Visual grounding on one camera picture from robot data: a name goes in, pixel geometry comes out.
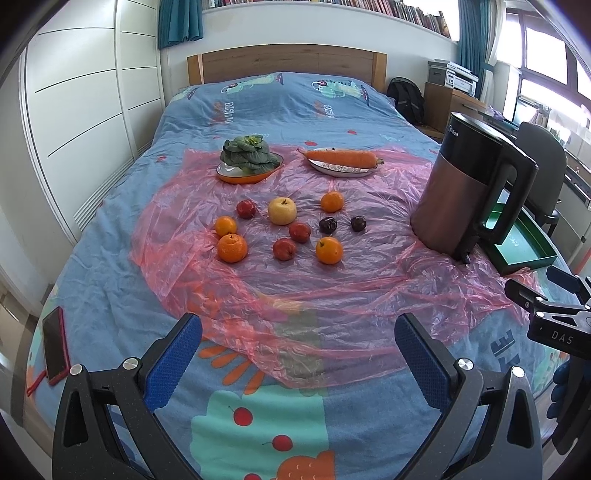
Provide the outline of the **right hand blue glove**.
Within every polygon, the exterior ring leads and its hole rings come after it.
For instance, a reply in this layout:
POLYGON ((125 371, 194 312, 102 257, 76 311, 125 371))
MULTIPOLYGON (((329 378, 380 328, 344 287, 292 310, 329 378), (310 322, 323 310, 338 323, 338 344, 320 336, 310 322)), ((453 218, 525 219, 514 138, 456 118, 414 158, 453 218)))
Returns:
POLYGON ((568 389, 568 379, 570 374, 570 361, 563 363, 553 375, 554 387, 551 392, 551 404, 548 407, 546 416, 548 419, 557 419, 562 410, 564 399, 568 389))

